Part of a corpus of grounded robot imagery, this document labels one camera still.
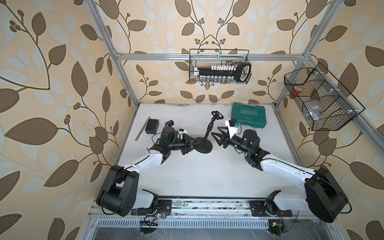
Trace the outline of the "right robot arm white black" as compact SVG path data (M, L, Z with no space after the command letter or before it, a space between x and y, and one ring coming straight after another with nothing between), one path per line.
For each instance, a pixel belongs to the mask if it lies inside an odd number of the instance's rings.
M350 205L347 195L329 170L313 170L279 159L260 147L260 138L254 130L245 130L242 137L228 127L219 127L218 130L211 135L219 146L232 146L244 153L251 167L274 174L300 188L296 193L275 190L269 194L265 200L268 215L294 210L312 213L326 223L333 223L338 215L343 214L344 207Z

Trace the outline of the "black microphone stand pole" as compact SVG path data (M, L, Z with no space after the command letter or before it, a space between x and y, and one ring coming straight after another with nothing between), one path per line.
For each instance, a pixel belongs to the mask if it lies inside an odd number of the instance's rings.
M165 127L168 128L168 127L172 127L174 125L174 121L173 120L169 120L167 122L165 122Z

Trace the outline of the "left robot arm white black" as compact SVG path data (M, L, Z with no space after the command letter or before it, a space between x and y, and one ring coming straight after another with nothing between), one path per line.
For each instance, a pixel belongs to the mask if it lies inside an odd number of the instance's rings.
M125 217L131 210L153 215L158 211L158 195L139 190L139 180L163 164L172 151L181 151L185 155L201 142L182 129L176 131L173 127L164 127L146 155L125 166L114 165L109 169L97 196L97 205L106 215Z

